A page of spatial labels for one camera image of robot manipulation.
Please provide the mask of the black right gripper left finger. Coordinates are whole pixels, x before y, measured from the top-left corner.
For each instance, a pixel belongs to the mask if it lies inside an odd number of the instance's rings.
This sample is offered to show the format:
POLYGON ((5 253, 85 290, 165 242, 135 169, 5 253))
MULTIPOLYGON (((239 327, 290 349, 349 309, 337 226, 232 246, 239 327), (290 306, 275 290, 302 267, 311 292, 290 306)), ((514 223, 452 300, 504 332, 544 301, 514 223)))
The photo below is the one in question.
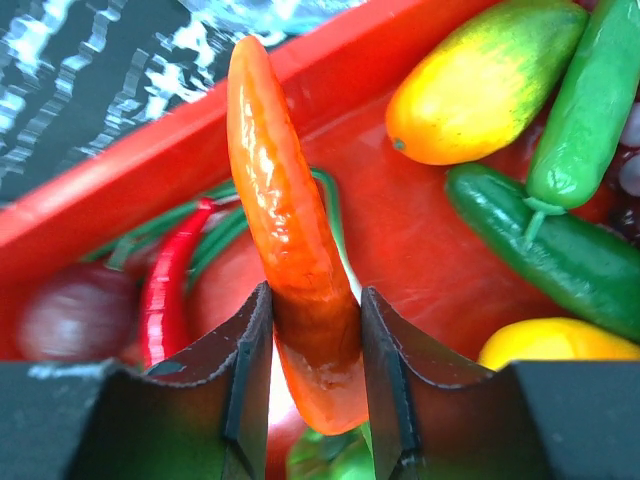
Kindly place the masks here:
POLYGON ((261 479, 272 297, 145 373, 116 360, 1 366, 5 479, 261 479))

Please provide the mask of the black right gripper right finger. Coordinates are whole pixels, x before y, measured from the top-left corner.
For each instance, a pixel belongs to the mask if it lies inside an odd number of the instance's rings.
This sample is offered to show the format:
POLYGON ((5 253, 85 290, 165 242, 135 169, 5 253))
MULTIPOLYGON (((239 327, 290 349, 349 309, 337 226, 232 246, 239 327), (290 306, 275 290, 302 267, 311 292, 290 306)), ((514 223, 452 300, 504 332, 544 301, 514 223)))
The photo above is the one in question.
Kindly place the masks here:
POLYGON ((635 479, 639 366, 520 361, 493 372, 373 288, 362 346, 379 479, 635 479))

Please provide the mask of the orange toy carrot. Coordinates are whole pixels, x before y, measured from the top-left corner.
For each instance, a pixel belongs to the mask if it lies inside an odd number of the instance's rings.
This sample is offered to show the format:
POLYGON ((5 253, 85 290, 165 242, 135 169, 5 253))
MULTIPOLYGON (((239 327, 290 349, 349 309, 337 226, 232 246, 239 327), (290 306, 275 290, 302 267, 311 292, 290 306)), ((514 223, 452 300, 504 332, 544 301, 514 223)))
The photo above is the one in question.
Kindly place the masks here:
POLYGON ((231 55, 233 181, 272 291, 275 342, 304 421, 325 435, 368 418, 360 307, 269 55, 253 36, 231 55))

